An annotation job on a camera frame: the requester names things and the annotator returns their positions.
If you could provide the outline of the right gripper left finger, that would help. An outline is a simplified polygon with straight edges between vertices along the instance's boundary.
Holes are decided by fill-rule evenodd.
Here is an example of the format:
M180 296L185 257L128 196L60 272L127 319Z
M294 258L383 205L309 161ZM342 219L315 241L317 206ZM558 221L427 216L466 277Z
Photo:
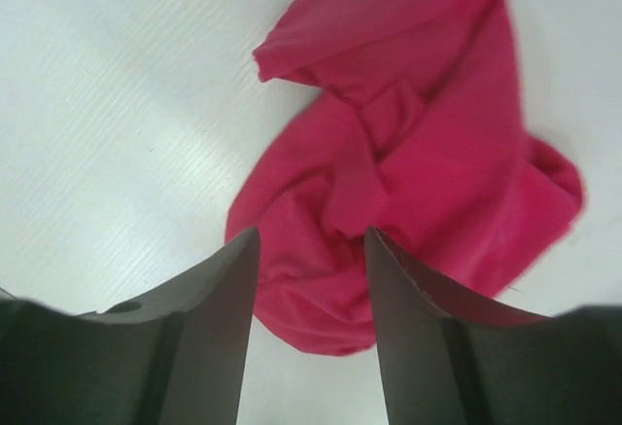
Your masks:
M5 424L232 424L259 275L247 229L102 313L1 297Z

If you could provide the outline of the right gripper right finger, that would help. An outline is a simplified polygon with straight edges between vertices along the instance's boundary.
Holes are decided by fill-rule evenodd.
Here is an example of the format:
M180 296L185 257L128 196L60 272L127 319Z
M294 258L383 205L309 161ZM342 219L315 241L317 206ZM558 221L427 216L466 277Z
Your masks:
M481 296L377 229L365 263L393 424L617 424L621 310L545 317Z

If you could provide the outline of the pink t shirt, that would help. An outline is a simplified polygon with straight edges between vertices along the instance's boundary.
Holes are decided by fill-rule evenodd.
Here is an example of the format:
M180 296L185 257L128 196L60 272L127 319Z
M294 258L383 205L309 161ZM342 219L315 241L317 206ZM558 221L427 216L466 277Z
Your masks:
M524 128L506 0L294 0L254 57L320 91L225 230L259 230L256 317L302 352L374 344L368 229L493 297L582 209L574 164Z

